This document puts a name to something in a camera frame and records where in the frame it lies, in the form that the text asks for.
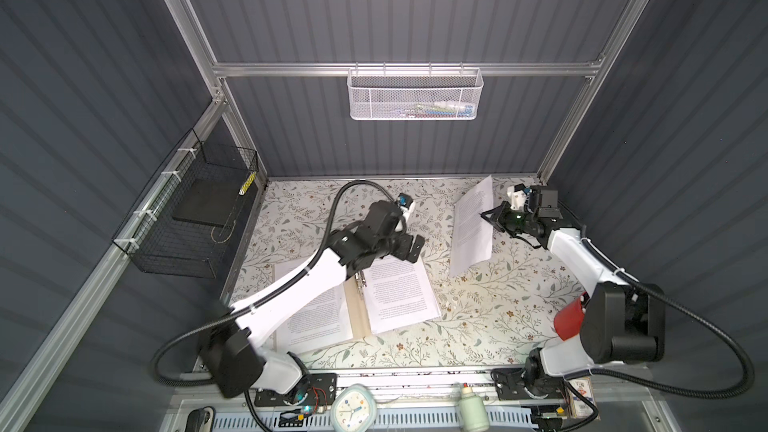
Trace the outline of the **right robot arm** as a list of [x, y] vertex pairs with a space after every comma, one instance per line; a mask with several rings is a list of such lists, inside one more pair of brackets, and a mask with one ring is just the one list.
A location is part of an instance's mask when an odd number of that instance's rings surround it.
[[[556, 189], [518, 184], [507, 200], [481, 212], [496, 231], [545, 249], [562, 261], [583, 292], [555, 317], [558, 340], [533, 349], [520, 379], [532, 396], [549, 381], [592, 375], [617, 378], [672, 395], [722, 400], [746, 393], [755, 367], [744, 348], [720, 327], [643, 283], [609, 259], [587, 235], [587, 226], [560, 200]], [[666, 312], [673, 309], [711, 332], [736, 356], [741, 376], [735, 384], [696, 390], [654, 382], [613, 369], [613, 364], [660, 361], [665, 352]]]

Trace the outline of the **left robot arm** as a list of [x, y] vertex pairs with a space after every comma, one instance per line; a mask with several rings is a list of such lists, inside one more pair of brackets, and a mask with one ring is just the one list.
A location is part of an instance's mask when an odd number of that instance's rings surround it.
[[[379, 191], [383, 199], [374, 202], [363, 219], [335, 227], [344, 194], [360, 186]], [[266, 340], [310, 302], [354, 278], [375, 260], [392, 256], [416, 262], [425, 239], [408, 231], [408, 218], [414, 207], [411, 196], [393, 196], [371, 180], [356, 179], [344, 184], [333, 198], [319, 246], [306, 262], [227, 308], [220, 317], [161, 345], [149, 362], [150, 377], [173, 388], [214, 385], [225, 398], [242, 396], [251, 413], [256, 411], [251, 395], [254, 389], [282, 395], [291, 404], [302, 403], [311, 389], [306, 365], [293, 352], [277, 353], [265, 347]], [[191, 338], [198, 342], [198, 355], [209, 378], [183, 379], [164, 374], [161, 360]]]

